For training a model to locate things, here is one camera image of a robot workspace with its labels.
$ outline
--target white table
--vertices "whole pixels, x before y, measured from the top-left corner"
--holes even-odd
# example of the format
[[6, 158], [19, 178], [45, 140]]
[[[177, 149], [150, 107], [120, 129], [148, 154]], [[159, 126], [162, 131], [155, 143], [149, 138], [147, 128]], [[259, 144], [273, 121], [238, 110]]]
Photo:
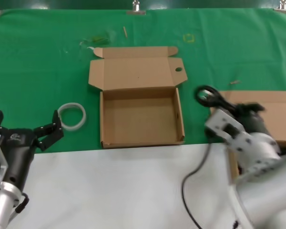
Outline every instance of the white table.
[[[206, 145], [38, 154], [24, 192], [30, 202], [11, 229], [195, 229], [181, 200], [183, 177]], [[186, 184], [186, 201], [203, 229], [231, 229], [227, 155], [213, 144]]]

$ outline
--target white tape roll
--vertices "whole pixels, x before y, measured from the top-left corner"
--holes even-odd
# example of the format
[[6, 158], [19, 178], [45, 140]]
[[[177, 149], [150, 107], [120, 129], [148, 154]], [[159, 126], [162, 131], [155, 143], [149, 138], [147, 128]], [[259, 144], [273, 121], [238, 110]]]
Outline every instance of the white tape roll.
[[[65, 123], [63, 123], [62, 118], [61, 118], [62, 111], [66, 110], [66, 109], [70, 109], [70, 108], [79, 108], [82, 111], [82, 119], [81, 119], [81, 121], [78, 124], [74, 125], [74, 126], [66, 125]], [[78, 104], [78, 103], [68, 103], [68, 104], [62, 105], [60, 108], [58, 108], [58, 116], [61, 119], [61, 126], [65, 130], [68, 130], [68, 131], [78, 130], [86, 122], [86, 111], [85, 111], [84, 107], [82, 105]]]

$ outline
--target green backdrop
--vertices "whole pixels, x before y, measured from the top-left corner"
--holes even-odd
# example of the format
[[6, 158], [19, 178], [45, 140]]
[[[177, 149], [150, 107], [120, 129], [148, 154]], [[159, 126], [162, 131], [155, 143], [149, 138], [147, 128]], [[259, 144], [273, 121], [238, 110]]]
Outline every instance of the green backdrop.
[[[54, 109], [80, 103], [86, 124], [48, 152], [99, 149], [99, 91], [88, 85], [88, 46], [106, 35], [109, 46], [177, 46], [188, 81], [180, 85], [185, 143], [204, 143], [208, 109], [193, 90], [286, 90], [286, 14], [272, 9], [9, 10], [0, 16], [0, 110], [3, 126], [35, 128]], [[63, 118], [72, 125], [80, 112]]]

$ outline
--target cardboard box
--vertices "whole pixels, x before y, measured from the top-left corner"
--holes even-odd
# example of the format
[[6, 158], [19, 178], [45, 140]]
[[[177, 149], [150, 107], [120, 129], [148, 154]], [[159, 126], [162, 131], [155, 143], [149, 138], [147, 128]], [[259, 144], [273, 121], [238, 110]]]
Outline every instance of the cardboard box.
[[[265, 125], [280, 146], [286, 147], [286, 91], [225, 91], [222, 96], [234, 103], [260, 103]], [[229, 152], [232, 178], [238, 176], [237, 159]]]
[[103, 148], [183, 143], [176, 86], [187, 80], [176, 47], [95, 48], [89, 84], [101, 92]]

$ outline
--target wooden stick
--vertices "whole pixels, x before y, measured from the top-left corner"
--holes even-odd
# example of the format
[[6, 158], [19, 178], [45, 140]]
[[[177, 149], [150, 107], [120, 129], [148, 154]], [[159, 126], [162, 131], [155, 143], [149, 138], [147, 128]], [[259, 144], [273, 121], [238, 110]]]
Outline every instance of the wooden stick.
[[127, 32], [126, 32], [125, 26], [123, 26], [123, 29], [124, 29], [125, 37], [127, 38]]
[[237, 84], [237, 83], [240, 83], [240, 81], [239, 80], [235, 80], [235, 81], [230, 82], [230, 84]]

